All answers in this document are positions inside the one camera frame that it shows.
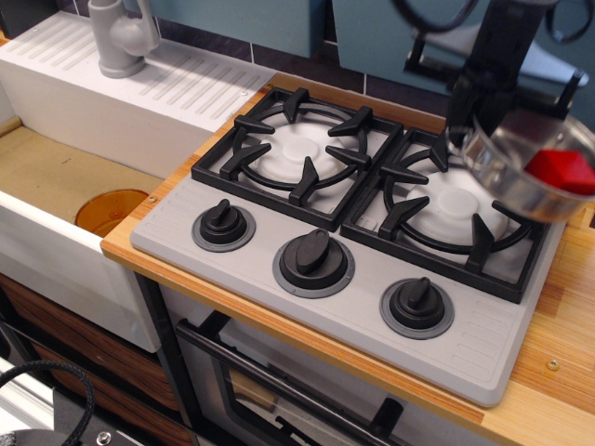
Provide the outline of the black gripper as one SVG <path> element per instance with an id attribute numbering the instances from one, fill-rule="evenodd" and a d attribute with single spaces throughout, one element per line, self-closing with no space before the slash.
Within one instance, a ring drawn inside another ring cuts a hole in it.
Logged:
<path id="1" fill-rule="evenodd" d="M 466 58 L 461 67 L 423 54 L 427 44 Z M 404 65 L 407 72 L 445 83 L 452 91 L 446 114 L 446 139 L 463 146 L 464 133 L 481 128 L 491 136 L 511 104 L 549 116 L 565 116 L 588 76 L 534 42 L 477 34 L 426 34 L 415 39 Z M 519 76 L 546 79 L 564 85 L 558 97 L 517 86 Z"/>

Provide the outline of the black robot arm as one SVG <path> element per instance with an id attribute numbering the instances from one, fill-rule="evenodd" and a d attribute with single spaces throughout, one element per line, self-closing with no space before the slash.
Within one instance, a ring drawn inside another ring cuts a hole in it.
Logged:
<path id="1" fill-rule="evenodd" d="M 426 39 L 431 34 L 459 30 L 477 6 L 466 2 L 446 23 L 435 23 L 420 15 L 407 1 L 395 1 L 401 16 L 414 28 L 416 38 L 405 68 L 446 82 L 451 91 L 443 137 L 447 145 L 458 147 L 462 132 L 476 126 L 487 135 L 494 131 L 512 110 L 528 110 L 541 116 L 563 120 L 583 77 L 576 70 L 557 98 L 519 87 L 522 65 L 541 24 L 559 44 L 569 44 L 586 33 L 594 18 L 594 3 L 586 1 L 586 20 L 571 33 L 554 28 L 556 1 L 491 1 L 484 13 L 474 43 L 462 68 L 423 58 Z"/>

